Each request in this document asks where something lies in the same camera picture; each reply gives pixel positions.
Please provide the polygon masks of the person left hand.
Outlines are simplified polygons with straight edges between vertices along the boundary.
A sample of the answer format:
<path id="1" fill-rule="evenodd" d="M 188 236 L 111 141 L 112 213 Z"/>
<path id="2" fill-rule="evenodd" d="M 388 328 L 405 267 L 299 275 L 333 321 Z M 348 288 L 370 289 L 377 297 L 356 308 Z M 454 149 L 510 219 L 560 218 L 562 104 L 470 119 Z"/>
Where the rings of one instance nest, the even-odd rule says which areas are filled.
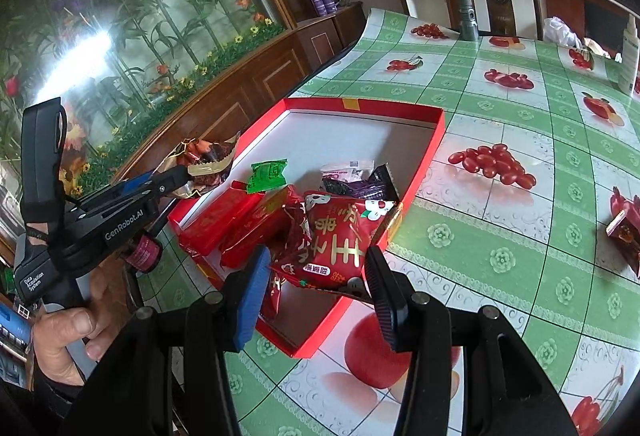
<path id="1" fill-rule="evenodd" d="M 91 302 L 88 308 L 70 308 L 42 314 L 34 324 L 34 349 L 42 373 L 53 382 L 83 386 L 85 379 L 66 347 L 88 338 L 86 356 L 99 361 L 129 319 L 122 301 L 122 279 L 105 263 L 90 274 Z"/>

